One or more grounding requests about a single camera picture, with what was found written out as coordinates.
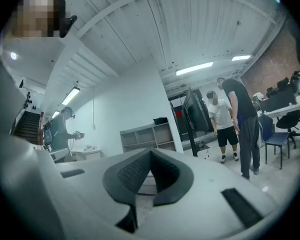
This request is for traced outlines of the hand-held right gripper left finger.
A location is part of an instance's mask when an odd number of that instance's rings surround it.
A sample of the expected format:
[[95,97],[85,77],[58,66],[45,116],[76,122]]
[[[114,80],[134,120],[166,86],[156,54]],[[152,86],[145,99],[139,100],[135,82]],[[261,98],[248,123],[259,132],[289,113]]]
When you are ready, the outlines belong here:
[[75,239],[137,239],[136,197],[150,171],[151,150],[56,165]]

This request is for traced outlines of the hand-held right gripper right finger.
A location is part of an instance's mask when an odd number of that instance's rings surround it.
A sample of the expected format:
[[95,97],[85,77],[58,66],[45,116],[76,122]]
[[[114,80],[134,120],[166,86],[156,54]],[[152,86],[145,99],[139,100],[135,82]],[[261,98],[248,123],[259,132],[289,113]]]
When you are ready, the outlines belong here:
[[[176,203],[154,207],[139,227],[145,240],[256,240],[276,217],[276,202],[238,173],[211,160],[163,150],[192,170],[188,192]],[[235,189],[260,214],[246,226],[222,192]]]

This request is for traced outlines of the white round table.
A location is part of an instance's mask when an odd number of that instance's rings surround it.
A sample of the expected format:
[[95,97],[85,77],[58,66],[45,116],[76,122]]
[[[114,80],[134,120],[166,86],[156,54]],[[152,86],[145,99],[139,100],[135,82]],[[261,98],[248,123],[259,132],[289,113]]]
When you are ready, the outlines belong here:
[[101,149],[96,147],[89,149],[73,149],[71,154],[75,156],[77,161],[98,160],[101,156]]

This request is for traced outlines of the black television stand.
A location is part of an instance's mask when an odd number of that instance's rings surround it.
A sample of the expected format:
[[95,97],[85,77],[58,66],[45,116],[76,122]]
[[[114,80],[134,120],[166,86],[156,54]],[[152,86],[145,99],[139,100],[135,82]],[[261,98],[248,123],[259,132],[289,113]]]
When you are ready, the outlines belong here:
[[196,131],[192,131],[192,129],[190,127],[190,123],[189,123],[189,120],[187,118],[187,114],[186,114],[186,111],[183,107],[183,104],[182,104],[182,117],[185,120],[185,125],[186,125],[187,133],[188,133],[188,136],[189,136],[189,141],[190,141],[190,146],[191,146],[191,149],[192,149],[192,154],[193,154],[194,157],[197,157],[198,156],[198,151],[201,149],[200,144],[196,144],[196,142],[195,142],[194,134],[196,134]]

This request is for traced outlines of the grey shelf unit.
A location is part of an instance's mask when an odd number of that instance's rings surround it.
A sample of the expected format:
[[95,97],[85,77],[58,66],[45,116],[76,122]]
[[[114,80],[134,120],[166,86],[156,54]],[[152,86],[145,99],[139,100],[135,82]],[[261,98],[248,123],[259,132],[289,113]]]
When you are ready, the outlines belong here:
[[123,152],[142,148],[159,148],[176,151],[175,142],[168,122],[149,124],[120,132]]

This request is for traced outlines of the dark staircase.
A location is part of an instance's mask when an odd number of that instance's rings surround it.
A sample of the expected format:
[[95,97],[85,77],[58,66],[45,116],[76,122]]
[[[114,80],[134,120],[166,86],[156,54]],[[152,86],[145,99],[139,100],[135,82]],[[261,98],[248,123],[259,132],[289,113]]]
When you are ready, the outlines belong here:
[[16,124],[12,135],[38,145],[40,119],[40,114],[25,111]]

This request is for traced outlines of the black television screen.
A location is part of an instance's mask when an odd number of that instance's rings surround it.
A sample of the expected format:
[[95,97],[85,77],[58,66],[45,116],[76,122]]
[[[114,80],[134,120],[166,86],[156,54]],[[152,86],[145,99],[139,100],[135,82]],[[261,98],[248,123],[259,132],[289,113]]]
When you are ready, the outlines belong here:
[[201,104],[201,99],[194,95],[191,88],[186,92],[183,102],[187,119],[192,131],[211,133],[213,127],[207,108]]

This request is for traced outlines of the blue chair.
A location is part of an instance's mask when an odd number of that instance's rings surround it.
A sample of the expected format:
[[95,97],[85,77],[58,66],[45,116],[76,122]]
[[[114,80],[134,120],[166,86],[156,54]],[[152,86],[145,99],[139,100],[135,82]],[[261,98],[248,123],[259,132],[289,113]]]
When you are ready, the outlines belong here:
[[280,169],[283,167],[283,146],[287,144],[287,158],[290,158],[290,143],[288,132],[274,132],[273,131],[273,119],[264,113],[258,117],[260,137],[264,144],[265,150],[265,164],[268,161],[268,146],[273,146],[274,151],[276,147],[279,147],[280,151]]

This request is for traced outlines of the black office chair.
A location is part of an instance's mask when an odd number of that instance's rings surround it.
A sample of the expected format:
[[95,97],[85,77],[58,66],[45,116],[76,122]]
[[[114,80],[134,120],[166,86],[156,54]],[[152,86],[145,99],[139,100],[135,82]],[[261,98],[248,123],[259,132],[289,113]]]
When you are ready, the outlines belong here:
[[282,116],[281,118],[277,118],[276,127],[279,129],[287,130],[289,133],[289,139],[291,139],[293,143],[293,148],[296,149],[296,141],[295,137],[300,137],[300,133],[292,130],[292,128],[297,128],[297,124],[300,122],[300,110],[294,110],[288,112],[286,115]]

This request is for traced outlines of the long white desk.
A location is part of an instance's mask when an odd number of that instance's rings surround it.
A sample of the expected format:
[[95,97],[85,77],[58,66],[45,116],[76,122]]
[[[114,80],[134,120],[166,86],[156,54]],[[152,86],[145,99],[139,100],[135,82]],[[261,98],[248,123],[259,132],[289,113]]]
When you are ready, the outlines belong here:
[[258,112],[258,115],[265,114],[271,118],[277,118],[277,117],[282,117],[285,116],[287,113],[300,110],[300,95],[295,97],[296,98],[296,104],[295,105],[290,105],[272,112],[262,112],[260,109],[260,112]]

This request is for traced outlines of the black desk partition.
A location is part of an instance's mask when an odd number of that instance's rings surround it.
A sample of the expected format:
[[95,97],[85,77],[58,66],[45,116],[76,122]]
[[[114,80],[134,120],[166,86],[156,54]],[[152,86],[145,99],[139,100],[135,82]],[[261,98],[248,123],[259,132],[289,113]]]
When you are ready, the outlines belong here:
[[288,85],[284,89],[279,90],[276,94],[260,102],[260,109],[263,113],[273,112],[290,105],[296,105],[294,88]]

